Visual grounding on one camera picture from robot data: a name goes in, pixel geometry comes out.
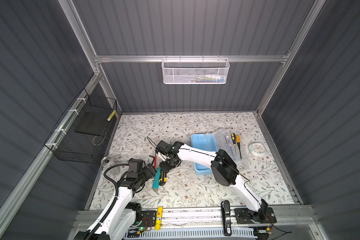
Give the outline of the red pencil tool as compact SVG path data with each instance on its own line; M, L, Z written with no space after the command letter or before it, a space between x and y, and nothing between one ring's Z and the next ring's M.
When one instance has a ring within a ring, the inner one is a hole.
M154 156L153 166L154 166L155 168L157 168L157 154L155 154L155 156Z

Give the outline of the teal utility knife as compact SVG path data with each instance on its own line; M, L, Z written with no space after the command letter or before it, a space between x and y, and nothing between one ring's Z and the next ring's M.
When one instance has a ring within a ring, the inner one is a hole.
M157 193L159 190L159 186L160 186L160 179L161 179L161 168L158 167L157 168L157 173L154 177L154 181L153 181L153 190Z

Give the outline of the clear handle screwdriver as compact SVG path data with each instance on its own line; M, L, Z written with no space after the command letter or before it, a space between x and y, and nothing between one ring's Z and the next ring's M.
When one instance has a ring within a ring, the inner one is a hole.
M232 151L232 145L231 145L231 143L230 143L230 137L229 137L229 136L225 136L225 140L226 140L227 149L228 149L227 153L228 153L228 155L229 155L230 157L232 157L232 156L233 156L233 155L232 155L233 151Z

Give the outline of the orange handle screwdriver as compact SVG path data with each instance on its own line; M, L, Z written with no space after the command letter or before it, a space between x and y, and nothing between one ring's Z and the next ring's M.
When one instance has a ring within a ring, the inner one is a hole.
M240 153L240 158L242 159L242 154L241 154L241 141L240 141L240 136L236 135L236 142L237 142L237 146L239 149L239 153Z

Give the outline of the yellow black utility knife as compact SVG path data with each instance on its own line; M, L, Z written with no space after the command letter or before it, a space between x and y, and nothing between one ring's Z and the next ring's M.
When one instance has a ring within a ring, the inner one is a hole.
M167 174L163 170L161 170L159 186L164 186L166 182L167 182Z

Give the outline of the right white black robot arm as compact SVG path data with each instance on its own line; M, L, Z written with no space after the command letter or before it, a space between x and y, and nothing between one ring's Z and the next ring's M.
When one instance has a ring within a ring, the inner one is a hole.
M267 202L257 196L248 186L249 180L240 174L236 163L225 150L211 152L190 147L182 142L170 145L160 141L156 146L156 152L165 157L164 161L160 163L163 172L170 172L183 161L203 165L212 170L215 180L220 185L233 188L250 212L261 218L266 217Z

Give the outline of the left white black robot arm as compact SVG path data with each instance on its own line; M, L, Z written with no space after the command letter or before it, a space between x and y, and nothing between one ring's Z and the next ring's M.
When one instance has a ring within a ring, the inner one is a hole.
M117 167L128 167L119 181L108 172ZM156 175L156 168L143 160L130 159L127 164L116 164L104 172L104 178L115 187L112 199L99 217L86 230L77 232L75 240L122 240L128 229L142 219L141 204L133 203L132 198Z

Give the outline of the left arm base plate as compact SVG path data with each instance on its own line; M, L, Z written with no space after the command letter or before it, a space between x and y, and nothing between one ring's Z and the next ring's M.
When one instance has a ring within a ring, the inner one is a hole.
M124 209L121 216L116 218L116 228L140 228L154 227L156 223L157 211L142 210L142 212L133 211L132 209Z

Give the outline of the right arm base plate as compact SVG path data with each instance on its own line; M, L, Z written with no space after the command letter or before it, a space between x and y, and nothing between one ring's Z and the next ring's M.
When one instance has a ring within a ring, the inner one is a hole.
M266 212L253 212L247 208L234 209L235 218L238 224L275 224L277 218L272 208L267 208Z

